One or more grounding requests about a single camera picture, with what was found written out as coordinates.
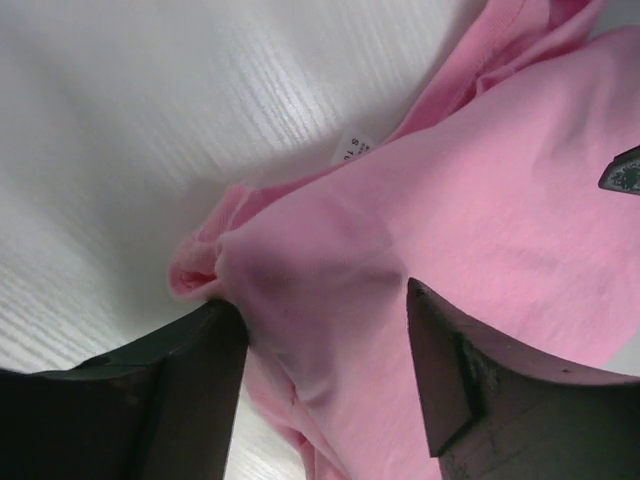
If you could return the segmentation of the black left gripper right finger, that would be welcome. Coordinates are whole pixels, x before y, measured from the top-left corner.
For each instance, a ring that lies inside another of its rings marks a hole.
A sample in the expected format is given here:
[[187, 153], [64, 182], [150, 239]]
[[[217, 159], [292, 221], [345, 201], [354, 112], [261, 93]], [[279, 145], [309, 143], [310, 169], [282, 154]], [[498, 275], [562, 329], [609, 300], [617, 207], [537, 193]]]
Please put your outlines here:
[[410, 279], [429, 453], [445, 479], [635, 479], [639, 380], [530, 347]]

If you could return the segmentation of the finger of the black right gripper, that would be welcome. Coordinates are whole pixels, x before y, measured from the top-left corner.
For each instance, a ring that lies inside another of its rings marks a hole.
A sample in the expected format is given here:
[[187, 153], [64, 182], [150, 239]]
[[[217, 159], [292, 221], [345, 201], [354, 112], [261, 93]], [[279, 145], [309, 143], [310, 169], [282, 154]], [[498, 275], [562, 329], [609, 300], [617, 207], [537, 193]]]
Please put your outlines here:
[[640, 147], [636, 146], [619, 155], [606, 167], [598, 187], [618, 193], [640, 191]]

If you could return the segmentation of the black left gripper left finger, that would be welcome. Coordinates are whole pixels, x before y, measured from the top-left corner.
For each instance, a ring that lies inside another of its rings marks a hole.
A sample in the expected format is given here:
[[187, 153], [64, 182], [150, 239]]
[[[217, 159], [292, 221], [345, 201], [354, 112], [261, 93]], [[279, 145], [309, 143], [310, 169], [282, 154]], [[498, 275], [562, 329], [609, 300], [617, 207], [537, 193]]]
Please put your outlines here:
[[1, 374], [5, 479], [220, 479], [248, 347], [209, 302], [69, 370]]

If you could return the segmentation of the pink t-shirt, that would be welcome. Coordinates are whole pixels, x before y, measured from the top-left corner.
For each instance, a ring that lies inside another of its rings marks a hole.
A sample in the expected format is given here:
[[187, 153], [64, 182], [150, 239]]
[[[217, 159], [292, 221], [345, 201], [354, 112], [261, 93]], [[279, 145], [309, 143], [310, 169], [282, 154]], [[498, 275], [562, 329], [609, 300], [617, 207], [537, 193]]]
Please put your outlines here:
[[533, 347], [607, 363], [639, 326], [639, 30], [599, 1], [491, 1], [403, 123], [357, 159], [227, 190], [173, 294], [250, 330], [248, 392], [310, 479], [436, 479], [413, 372], [416, 278]]

